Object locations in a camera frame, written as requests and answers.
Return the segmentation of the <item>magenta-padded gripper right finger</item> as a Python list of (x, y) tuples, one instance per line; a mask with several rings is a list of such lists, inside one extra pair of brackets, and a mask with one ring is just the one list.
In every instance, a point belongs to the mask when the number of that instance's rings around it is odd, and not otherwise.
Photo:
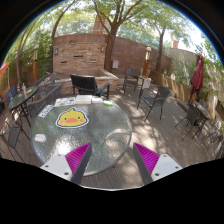
[(159, 155), (138, 143), (133, 144), (133, 154), (145, 185), (182, 169), (168, 154)]

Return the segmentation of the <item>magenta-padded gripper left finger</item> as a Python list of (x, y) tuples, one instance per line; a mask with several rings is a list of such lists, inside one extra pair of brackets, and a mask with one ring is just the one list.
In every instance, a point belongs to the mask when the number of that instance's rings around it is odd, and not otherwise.
[(66, 155), (58, 154), (41, 166), (56, 176), (79, 185), (92, 153), (92, 144), (87, 143)]

